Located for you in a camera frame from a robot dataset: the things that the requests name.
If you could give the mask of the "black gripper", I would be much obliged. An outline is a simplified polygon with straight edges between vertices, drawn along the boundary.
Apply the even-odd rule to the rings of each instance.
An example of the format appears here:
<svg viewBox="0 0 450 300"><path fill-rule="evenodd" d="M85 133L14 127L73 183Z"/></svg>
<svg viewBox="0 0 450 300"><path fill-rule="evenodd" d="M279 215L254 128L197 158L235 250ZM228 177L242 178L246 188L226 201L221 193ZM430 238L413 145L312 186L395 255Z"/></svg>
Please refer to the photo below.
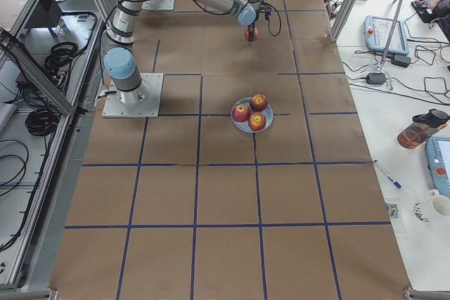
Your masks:
<svg viewBox="0 0 450 300"><path fill-rule="evenodd" d="M259 20L262 15L266 21L270 21L271 13L273 12L273 6L264 0L256 0L255 1L255 11L256 11L256 21ZM247 26L247 40L254 41L255 40L255 24Z"/></svg>

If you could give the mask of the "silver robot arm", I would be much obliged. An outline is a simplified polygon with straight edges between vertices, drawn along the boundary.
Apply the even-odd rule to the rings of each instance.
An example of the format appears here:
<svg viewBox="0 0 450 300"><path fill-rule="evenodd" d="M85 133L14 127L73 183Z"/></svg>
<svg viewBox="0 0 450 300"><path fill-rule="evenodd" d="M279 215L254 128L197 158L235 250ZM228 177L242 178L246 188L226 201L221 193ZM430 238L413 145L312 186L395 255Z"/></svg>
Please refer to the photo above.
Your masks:
<svg viewBox="0 0 450 300"><path fill-rule="evenodd" d="M105 37L102 39L101 62L103 69L117 87L123 103L140 103L146 94L132 51L137 18L145 2L162 0L117 0L106 17ZM247 30L247 40L256 37L255 23L269 5L264 0L191 0L196 6L207 7L207 13L234 16Z"/></svg>

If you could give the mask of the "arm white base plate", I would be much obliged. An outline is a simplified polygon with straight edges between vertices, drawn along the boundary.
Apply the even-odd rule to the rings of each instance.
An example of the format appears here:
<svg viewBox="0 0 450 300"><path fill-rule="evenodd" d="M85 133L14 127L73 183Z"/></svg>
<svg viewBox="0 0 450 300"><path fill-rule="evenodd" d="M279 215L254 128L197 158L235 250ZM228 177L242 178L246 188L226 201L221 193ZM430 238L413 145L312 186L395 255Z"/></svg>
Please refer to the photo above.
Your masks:
<svg viewBox="0 0 450 300"><path fill-rule="evenodd" d="M145 11L165 11L174 10L175 0L149 0L143 2L141 9Z"/></svg>
<svg viewBox="0 0 450 300"><path fill-rule="evenodd" d="M134 91L123 92L112 79L103 106L105 118L157 118L163 87L163 73L141 73L141 85Z"/></svg>

